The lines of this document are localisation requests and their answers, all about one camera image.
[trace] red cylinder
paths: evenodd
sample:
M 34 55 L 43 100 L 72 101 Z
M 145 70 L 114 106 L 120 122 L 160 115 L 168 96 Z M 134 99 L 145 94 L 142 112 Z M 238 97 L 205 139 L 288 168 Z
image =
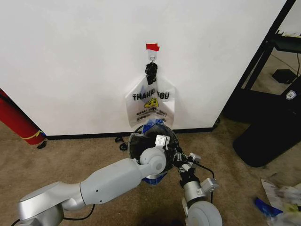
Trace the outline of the red cylinder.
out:
M 30 145 L 36 145 L 45 139 L 42 131 L 10 102 L 2 90 L 0 90 L 0 120 Z

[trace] sticker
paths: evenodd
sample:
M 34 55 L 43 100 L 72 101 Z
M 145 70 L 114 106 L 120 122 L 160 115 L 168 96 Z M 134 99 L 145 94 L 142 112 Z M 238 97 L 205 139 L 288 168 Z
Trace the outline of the sticker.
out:
M 295 91 L 291 90 L 286 94 L 286 99 L 287 100 L 292 100 L 297 96 L 297 94 L 295 93 Z
M 148 101 L 148 102 L 144 105 L 144 107 L 145 107 L 145 108 L 149 108 L 149 107 L 159 107 L 157 98 L 153 98 L 153 99 L 151 99 L 150 101 Z

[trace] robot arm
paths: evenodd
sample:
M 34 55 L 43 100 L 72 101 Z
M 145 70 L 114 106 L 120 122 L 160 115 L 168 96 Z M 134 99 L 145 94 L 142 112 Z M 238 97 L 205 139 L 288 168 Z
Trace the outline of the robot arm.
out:
M 174 165 L 181 176 L 180 184 L 184 189 L 182 205 L 186 215 L 187 226 L 222 226 L 222 218 L 218 209 L 205 201 L 219 185 L 215 178 L 207 178 L 200 183 L 194 173 L 201 157 L 190 153 L 187 157 L 182 151 L 177 153 Z
M 63 210 L 79 210 L 89 204 L 104 204 L 135 188 L 145 177 L 159 175 L 166 167 L 166 150 L 170 137 L 157 135 L 156 146 L 147 148 L 140 161 L 122 159 L 97 170 L 78 184 L 55 182 L 25 197 L 18 205 L 19 226 L 57 226 L 64 218 Z M 200 157 L 186 156 L 176 151 L 173 165 L 179 169 L 182 200 L 187 226 L 222 226 L 217 208 L 204 201 L 215 188 L 215 179 L 207 178 L 202 183 L 194 175 Z
M 56 226 L 64 210 L 79 210 L 89 204 L 103 204 L 138 186 L 143 178 L 163 171 L 166 158 L 159 147 L 148 148 L 136 159 L 122 159 L 99 169 L 78 184 L 55 182 L 22 198 L 19 202 L 22 226 Z

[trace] black cable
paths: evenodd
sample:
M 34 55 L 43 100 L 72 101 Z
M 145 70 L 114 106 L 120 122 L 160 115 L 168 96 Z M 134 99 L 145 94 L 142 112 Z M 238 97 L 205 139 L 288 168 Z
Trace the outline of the black cable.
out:
M 297 53 L 297 60 L 298 60 L 298 70 L 297 70 L 297 77 L 299 77 L 299 69 L 300 69 L 300 60 L 299 60 L 299 53 Z
M 15 226 L 16 223 L 18 223 L 20 221 L 20 219 L 16 220 L 11 226 Z
M 209 168 L 207 168 L 207 167 L 205 167 L 205 166 L 202 166 L 202 165 L 200 165 L 200 164 L 198 164 L 198 163 L 196 163 L 196 162 L 194 162 L 194 164 L 196 164 L 197 166 L 199 166 L 199 167 L 201 167 L 201 168 L 203 168 L 203 169 L 206 169 L 207 171 L 211 172 L 212 178 L 215 179 L 214 172 L 213 172 L 211 169 L 209 169 Z
M 85 219 L 87 219 L 88 217 L 91 216 L 91 214 L 93 213 L 94 207 L 95 207 L 95 204 L 93 204 L 91 212 L 87 216 L 85 216 L 84 218 L 63 218 L 63 219 L 64 220 L 85 220 Z
M 281 60 L 280 58 L 278 58 L 277 56 L 274 56 L 273 54 L 271 54 L 271 56 L 273 56 L 274 58 L 278 59 L 279 61 L 281 61 L 282 63 L 286 64 L 287 66 L 289 66 L 291 69 L 293 69 L 292 66 L 290 66 L 289 64 L 287 64 L 286 62 L 284 62 L 283 60 Z
M 142 128 L 142 126 L 139 126 L 139 127 L 134 131 L 134 133 L 137 133 L 138 130 Z
M 196 164 L 197 166 L 199 166 L 199 167 L 201 167 L 201 168 L 203 168 L 203 169 L 205 169 L 205 170 L 211 172 L 212 178 L 215 179 L 214 172 L 213 172 L 211 169 L 209 169 L 209 168 L 207 168 L 207 167 L 205 167 L 205 166 L 202 166 L 202 165 L 200 165 L 200 164 L 198 164 L 198 163 L 196 163 L 196 162 L 194 162 L 194 164 Z M 211 204 L 213 204 L 213 192 L 211 192 L 210 202 L 211 202 Z

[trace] plastic bag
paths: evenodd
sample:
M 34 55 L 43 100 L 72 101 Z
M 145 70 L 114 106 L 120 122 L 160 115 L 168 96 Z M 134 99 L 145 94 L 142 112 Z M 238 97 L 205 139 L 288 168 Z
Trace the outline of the plastic bag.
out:
M 145 123 L 149 118 L 157 118 L 171 127 L 174 122 L 174 96 L 174 86 L 168 81 L 159 76 L 149 85 L 144 76 L 126 95 L 130 126 Z

